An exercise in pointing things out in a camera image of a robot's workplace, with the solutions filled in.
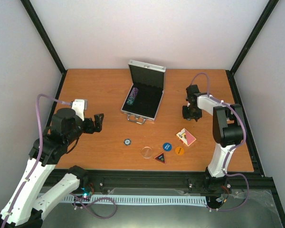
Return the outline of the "aluminium poker case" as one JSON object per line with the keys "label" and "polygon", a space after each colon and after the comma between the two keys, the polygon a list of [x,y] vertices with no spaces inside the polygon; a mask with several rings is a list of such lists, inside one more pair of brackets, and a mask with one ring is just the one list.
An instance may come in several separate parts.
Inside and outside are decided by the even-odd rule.
{"label": "aluminium poker case", "polygon": [[[121,112],[126,114],[127,120],[132,123],[144,124],[147,120],[154,121],[164,94],[166,67],[136,60],[130,60],[128,67],[132,86]],[[133,105],[128,105],[126,101],[134,87],[138,88],[139,92]]]}

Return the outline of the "blue white poker chip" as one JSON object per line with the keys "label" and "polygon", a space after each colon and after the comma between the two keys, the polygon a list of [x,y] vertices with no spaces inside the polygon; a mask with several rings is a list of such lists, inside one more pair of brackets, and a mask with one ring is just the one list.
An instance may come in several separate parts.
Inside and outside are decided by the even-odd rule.
{"label": "blue white poker chip", "polygon": [[129,138],[127,138],[127,139],[124,140],[124,144],[125,144],[126,146],[130,145],[131,143],[132,143],[132,141],[131,141],[131,139],[129,139]]}

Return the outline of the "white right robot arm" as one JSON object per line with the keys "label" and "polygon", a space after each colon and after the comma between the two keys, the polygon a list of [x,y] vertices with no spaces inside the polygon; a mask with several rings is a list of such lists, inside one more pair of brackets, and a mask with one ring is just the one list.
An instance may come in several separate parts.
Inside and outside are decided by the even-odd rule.
{"label": "white right robot arm", "polygon": [[186,88],[187,105],[182,108],[184,119],[199,120],[205,111],[212,116],[212,135],[216,143],[214,154],[207,167],[211,178],[223,178],[235,149],[246,141],[242,106],[228,104],[212,95],[201,93],[197,85]]}

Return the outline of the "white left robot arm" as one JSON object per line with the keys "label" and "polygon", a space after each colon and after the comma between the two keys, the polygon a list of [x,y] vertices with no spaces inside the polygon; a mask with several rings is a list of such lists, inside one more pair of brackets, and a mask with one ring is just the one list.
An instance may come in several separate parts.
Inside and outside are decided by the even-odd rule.
{"label": "white left robot arm", "polygon": [[39,133],[29,153],[23,176],[6,206],[0,211],[0,228],[39,228],[49,212],[69,193],[89,187],[88,172],[73,166],[41,198],[38,194],[61,157],[71,152],[84,134],[102,130],[104,114],[86,118],[87,101],[76,99],[58,109],[51,125]]}

